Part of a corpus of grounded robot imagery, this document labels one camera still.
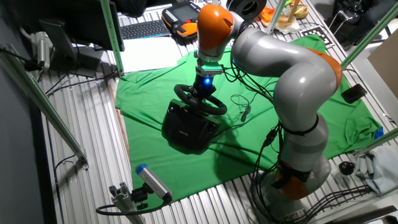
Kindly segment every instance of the blue led light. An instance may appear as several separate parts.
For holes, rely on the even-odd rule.
[[[209,85],[211,83],[211,79],[210,78],[205,78],[205,84]]]

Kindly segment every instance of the robotic arm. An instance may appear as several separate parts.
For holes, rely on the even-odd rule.
[[[298,200],[319,188],[330,172],[330,164],[322,155],[328,128],[317,111],[338,89],[341,67],[316,50],[275,39],[254,28],[240,30],[243,22],[235,12],[221,6],[202,8],[195,54],[197,77],[190,92],[194,98],[208,98],[215,91],[211,81],[222,73],[217,61],[232,38],[236,39],[232,56],[240,69],[259,77],[280,77],[274,106],[284,129],[284,145],[280,166],[265,191],[275,201]]]

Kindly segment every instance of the computer monitor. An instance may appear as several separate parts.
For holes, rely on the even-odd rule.
[[[45,31],[41,19],[64,23],[65,32],[76,41],[90,42],[105,50],[112,50],[104,15],[99,0],[10,0],[17,21],[28,32]],[[120,51],[123,39],[114,2],[109,2]]]
[[[50,69],[72,72],[92,77],[100,62],[103,50],[112,50],[107,24],[100,0],[9,0],[17,22],[28,33],[46,32],[55,53]],[[124,50],[123,39],[114,2],[109,2],[120,51]],[[72,46],[93,43],[100,48]]]

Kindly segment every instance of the aluminum grating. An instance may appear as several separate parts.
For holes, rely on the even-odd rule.
[[[308,6],[309,14],[302,22],[315,22],[326,27],[311,3],[307,0],[303,0],[303,3]],[[276,7],[276,1],[269,0],[267,6]],[[120,25],[126,26],[138,22],[159,20],[163,8],[155,7],[149,9],[144,16],[137,19],[120,16]],[[301,26],[306,28],[312,25],[303,24]],[[274,34],[274,37],[291,41],[300,36],[297,33],[289,35]],[[176,47],[179,48],[183,56],[197,49],[198,46],[194,42],[183,47],[176,44]],[[328,49],[328,54],[339,62],[346,57],[345,52],[338,44]],[[112,52],[104,54],[101,72],[96,74],[97,77],[111,73],[108,63],[115,64]],[[383,117],[383,107],[361,77],[354,72],[344,72],[344,75],[351,86],[361,83],[367,89],[368,94],[363,100],[374,118],[383,126],[385,132],[394,129],[395,126],[388,123]],[[63,76],[64,74],[59,73],[51,73],[50,76],[46,75],[40,86],[44,91],[47,91]],[[90,78],[67,75],[59,85],[65,86],[86,80],[90,80]],[[118,79],[108,80],[108,84],[112,86],[116,86],[117,82]],[[109,90],[106,82],[99,80],[98,82],[65,88],[50,97],[50,101],[65,124],[70,128],[79,144],[85,148],[90,165],[88,170],[83,170],[80,168],[79,163],[76,163],[76,159],[72,158],[57,169],[65,223],[129,223],[125,217],[106,217],[95,213],[96,207],[111,204],[111,195],[108,192],[110,185],[118,185],[124,181],[132,189],[129,154],[124,145],[123,127],[121,128],[118,122],[118,111],[114,109],[113,93]],[[47,130],[44,116],[43,119],[44,129]],[[50,136],[55,163],[72,155],[72,151],[51,126]],[[45,140],[49,166],[53,167],[50,159],[50,141],[46,131]],[[390,141],[386,144],[396,146],[397,142]],[[335,166],[341,161],[351,159],[347,155],[341,155],[331,159],[330,162],[332,166]],[[55,190],[54,175],[52,172],[50,173],[58,222],[63,223]],[[310,207],[326,194],[363,184],[355,176],[350,176],[349,182],[346,182],[344,186],[340,186],[329,176],[327,182],[320,189],[302,199],[302,202]],[[250,180],[248,175],[246,175],[191,195],[171,204],[171,206],[164,207],[162,210],[143,215],[143,217],[146,223],[267,223],[267,220],[254,207],[249,196],[249,188]],[[328,222],[337,215],[340,216],[352,212],[355,208],[365,206],[379,199],[380,197],[375,195],[367,195],[339,207],[327,208],[319,213],[313,219],[313,222]]]

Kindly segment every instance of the white cable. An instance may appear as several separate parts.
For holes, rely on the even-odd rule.
[[[32,40],[32,37],[26,32],[26,30],[22,27],[19,28],[21,30],[21,33],[28,38],[29,40]]]

